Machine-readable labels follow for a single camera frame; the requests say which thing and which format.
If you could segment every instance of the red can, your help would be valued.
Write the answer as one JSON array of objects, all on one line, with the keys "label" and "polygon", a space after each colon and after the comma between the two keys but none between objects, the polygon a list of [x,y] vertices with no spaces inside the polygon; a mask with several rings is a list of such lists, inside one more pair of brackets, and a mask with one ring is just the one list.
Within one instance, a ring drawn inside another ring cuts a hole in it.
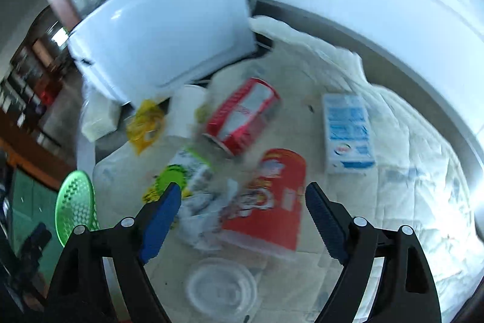
[{"label": "red can", "polygon": [[258,176],[241,193],[222,226],[222,240],[280,258],[296,250],[306,161],[293,151],[265,153]]},{"label": "red can", "polygon": [[265,129],[280,100],[268,83],[252,77],[215,111],[205,135],[230,155],[239,155]]}]

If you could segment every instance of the milk carton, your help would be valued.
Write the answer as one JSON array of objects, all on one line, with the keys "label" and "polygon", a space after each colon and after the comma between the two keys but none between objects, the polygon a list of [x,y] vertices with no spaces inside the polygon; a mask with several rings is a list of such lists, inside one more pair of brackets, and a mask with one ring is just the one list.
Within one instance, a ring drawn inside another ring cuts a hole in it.
[{"label": "milk carton", "polygon": [[368,112],[358,95],[323,95],[328,173],[365,173],[375,166]]}]

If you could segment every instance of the window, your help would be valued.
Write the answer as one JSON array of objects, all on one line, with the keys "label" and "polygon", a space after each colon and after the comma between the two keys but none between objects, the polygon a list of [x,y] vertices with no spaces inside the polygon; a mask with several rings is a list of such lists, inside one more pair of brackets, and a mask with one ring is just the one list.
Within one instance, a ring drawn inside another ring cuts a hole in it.
[{"label": "window", "polygon": [[59,48],[62,48],[64,43],[67,41],[69,36],[67,36],[67,32],[64,27],[59,29],[54,36],[52,36],[52,40],[57,43]]}]

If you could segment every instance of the green mesh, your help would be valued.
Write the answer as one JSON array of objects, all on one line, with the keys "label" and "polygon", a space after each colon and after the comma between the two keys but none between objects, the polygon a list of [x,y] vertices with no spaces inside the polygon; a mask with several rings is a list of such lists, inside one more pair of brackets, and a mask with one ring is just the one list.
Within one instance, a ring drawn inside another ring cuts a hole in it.
[{"label": "green mesh", "polygon": [[77,225],[98,230],[94,188],[84,171],[73,171],[60,187],[56,202],[56,231],[62,246]]}]

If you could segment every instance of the white cloth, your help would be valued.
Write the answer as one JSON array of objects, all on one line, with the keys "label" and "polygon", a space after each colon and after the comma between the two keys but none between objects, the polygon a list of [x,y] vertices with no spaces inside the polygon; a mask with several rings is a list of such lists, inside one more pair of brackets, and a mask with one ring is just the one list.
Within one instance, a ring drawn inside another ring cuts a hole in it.
[{"label": "white cloth", "polygon": [[[272,84],[282,106],[243,156],[239,171],[255,168],[268,149],[290,149],[306,159],[306,182],[318,182],[328,198],[344,204],[352,216],[363,216],[384,229],[411,225],[436,282],[442,321],[449,322],[473,293],[484,266],[484,247],[475,234],[469,190],[451,146],[404,100],[369,84],[357,54],[268,17],[252,19],[251,24],[253,31],[274,40],[273,50],[261,59],[216,73],[209,86],[211,106],[216,108],[251,75]],[[378,164],[366,175],[324,174],[320,99],[324,92],[354,92],[364,99]],[[96,166],[94,187],[102,226],[112,226],[139,211],[141,196],[153,176],[182,144],[183,140],[161,139],[139,157],[125,145]],[[222,256],[227,254],[259,272],[260,302],[251,316],[256,323],[314,319],[341,271],[305,207],[295,262],[241,253],[232,247],[222,252]],[[170,232],[160,255],[146,266],[156,294],[172,311],[175,322],[204,321],[188,307],[182,290],[188,268],[201,258]],[[364,321],[369,314],[381,263],[377,259],[374,264],[355,321]]]}]

